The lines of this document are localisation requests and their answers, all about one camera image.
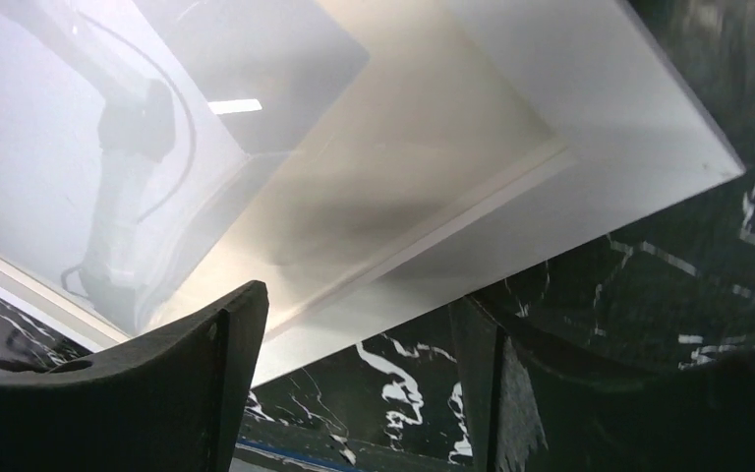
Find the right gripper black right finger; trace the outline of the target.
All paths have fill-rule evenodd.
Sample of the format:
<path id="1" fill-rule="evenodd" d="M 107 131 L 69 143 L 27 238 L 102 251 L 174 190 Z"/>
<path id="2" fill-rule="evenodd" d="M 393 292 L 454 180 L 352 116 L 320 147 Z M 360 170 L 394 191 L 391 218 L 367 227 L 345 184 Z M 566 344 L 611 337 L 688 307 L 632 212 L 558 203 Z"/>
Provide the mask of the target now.
<path id="1" fill-rule="evenodd" d="M 448 307 L 479 471 L 755 471 L 755 351 L 670 374 Z"/>

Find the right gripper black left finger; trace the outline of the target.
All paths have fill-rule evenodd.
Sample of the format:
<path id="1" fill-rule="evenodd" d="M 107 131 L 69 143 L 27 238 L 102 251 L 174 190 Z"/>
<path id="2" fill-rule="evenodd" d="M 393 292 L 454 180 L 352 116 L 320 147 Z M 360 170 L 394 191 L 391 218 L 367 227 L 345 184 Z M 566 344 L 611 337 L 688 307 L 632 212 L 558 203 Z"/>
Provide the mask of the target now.
<path id="1" fill-rule="evenodd" d="M 226 471 L 268 313 L 248 282 L 45 373 L 0 376 L 0 471 Z"/>

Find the white picture frame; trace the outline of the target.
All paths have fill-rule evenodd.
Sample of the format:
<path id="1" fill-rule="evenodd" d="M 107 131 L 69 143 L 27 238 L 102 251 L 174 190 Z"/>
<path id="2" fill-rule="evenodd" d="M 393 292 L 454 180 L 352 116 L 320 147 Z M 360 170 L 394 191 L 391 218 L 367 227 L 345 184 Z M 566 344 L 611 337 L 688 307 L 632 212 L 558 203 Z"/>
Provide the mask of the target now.
<path id="1" fill-rule="evenodd" d="M 368 63 L 144 331 L 0 295 L 99 350 L 260 280 L 262 384 L 742 170 L 626 2 L 317 2 Z"/>

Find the clear acrylic frame sheet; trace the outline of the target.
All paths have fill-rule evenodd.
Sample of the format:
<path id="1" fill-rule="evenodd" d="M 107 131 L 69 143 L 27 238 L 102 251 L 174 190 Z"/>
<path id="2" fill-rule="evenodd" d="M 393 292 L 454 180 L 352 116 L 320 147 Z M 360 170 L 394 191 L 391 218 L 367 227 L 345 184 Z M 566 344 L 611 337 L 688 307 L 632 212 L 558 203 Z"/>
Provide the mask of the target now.
<path id="1" fill-rule="evenodd" d="M 0 257 L 144 331 L 369 58 L 317 1 L 0 1 Z"/>

